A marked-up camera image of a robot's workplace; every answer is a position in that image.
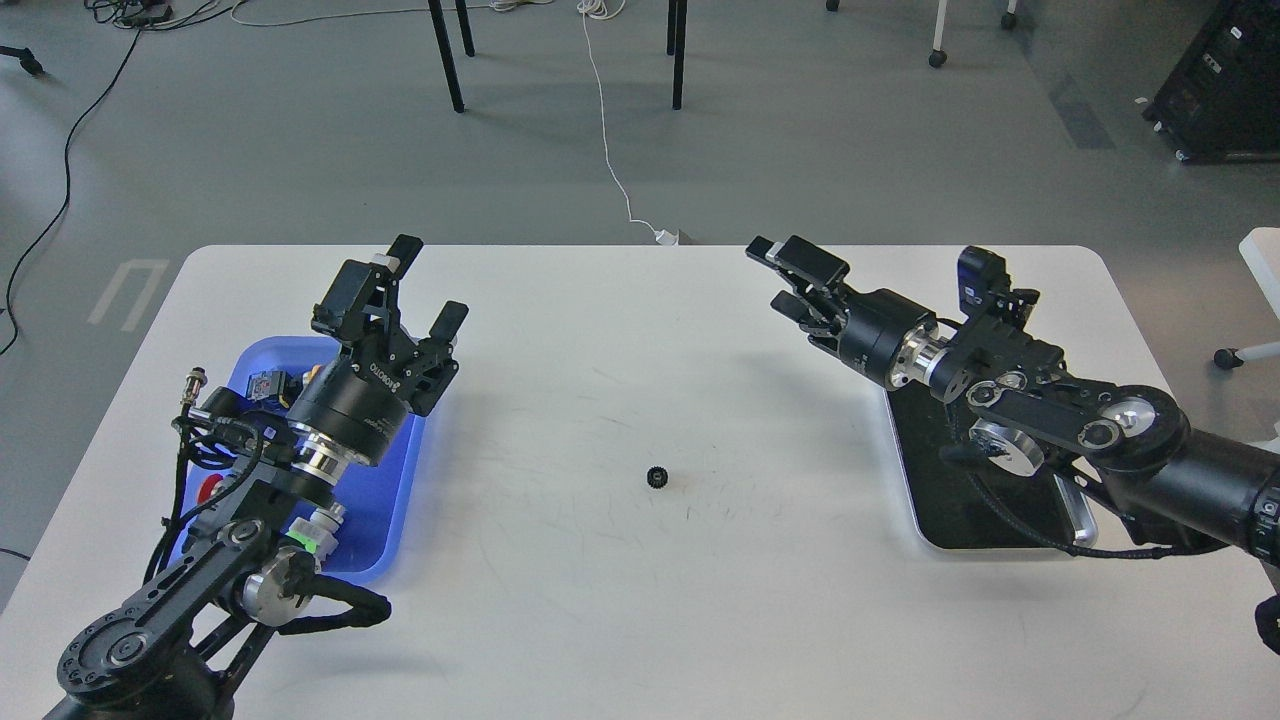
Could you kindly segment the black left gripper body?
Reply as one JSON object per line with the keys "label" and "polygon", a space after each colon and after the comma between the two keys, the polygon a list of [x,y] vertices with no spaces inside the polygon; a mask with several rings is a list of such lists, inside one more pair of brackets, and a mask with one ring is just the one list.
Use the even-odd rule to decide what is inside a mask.
{"label": "black left gripper body", "polygon": [[337,356],[306,384],[285,419],[340,446],[356,462],[376,466],[413,415],[396,397],[397,354],[393,360]]}

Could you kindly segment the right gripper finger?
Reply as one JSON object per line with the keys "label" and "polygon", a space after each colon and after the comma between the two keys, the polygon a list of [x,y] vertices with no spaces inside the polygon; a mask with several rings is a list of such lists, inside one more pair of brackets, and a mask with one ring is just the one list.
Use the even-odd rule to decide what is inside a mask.
{"label": "right gripper finger", "polygon": [[780,291],[771,307],[794,322],[808,342],[828,354],[842,356],[842,336],[849,324],[851,296],[847,292],[808,291],[801,295]]}
{"label": "right gripper finger", "polygon": [[771,301],[777,311],[846,311],[849,287],[844,283],[849,264],[824,249],[791,236],[783,242],[755,237],[745,254],[791,286]]}

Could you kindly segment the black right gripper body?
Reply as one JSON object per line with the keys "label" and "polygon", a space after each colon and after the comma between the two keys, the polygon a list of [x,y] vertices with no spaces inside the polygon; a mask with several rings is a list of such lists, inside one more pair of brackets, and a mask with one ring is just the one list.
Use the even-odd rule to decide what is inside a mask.
{"label": "black right gripper body", "polygon": [[937,315],[890,290],[845,292],[845,322],[837,357],[846,366],[895,391],[911,380],[928,384],[945,355]]}

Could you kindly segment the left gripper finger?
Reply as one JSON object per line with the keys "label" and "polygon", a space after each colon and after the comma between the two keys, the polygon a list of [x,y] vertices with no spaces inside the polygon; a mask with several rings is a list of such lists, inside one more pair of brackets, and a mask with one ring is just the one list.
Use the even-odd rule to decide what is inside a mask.
{"label": "left gripper finger", "polygon": [[401,234],[370,261],[346,260],[321,302],[314,305],[311,329],[351,352],[372,350],[387,356],[410,343],[401,323],[399,282],[422,246],[419,237]]}
{"label": "left gripper finger", "polygon": [[429,416],[454,379],[460,369],[453,359],[454,341],[467,315],[466,304],[445,301],[428,337],[397,354],[396,397],[411,414]]}

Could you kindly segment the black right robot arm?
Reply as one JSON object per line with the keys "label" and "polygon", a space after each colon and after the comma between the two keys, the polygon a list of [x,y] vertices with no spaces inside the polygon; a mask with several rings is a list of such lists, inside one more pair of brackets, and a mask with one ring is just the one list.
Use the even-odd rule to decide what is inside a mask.
{"label": "black right robot arm", "polygon": [[845,283],[849,265],[794,236],[755,237],[746,255],[788,283],[772,307],[809,342],[893,392],[916,382],[946,409],[974,418],[965,434],[940,448],[964,473],[983,503],[1029,541],[1074,557],[1114,559],[1047,537],[1015,516],[977,475],[992,462],[1033,477],[1051,468],[1074,477],[1076,460],[1094,475],[1082,492],[1120,519],[1133,542],[1125,560],[1212,553],[1238,547],[1277,582],[1277,455],[1196,429],[1167,392],[1076,378],[1064,351],[1027,333],[1039,299],[1015,288],[1006,261],[969,246],[957,259],[964,322],[890,290],[859,292]]}

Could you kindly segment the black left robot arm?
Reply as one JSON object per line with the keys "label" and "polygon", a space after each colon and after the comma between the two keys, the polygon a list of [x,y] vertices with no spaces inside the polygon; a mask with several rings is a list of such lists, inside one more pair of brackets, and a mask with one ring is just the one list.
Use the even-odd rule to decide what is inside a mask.
{"label": "black left robot arm", "polygon": [[51,719],[229,719],[234,693],[276,635],[384,623],[387,597],[323,573],[346,470],[372,468],[408,416],[428,416],[453,380],[466,305],[447,302],[417,340],[402,325],[401,281],[422,250],[401,234],[349,259],[311,327],[335,356],[275,391],[187,378],[173,419],[175,495],[143,584],[61,652]]}

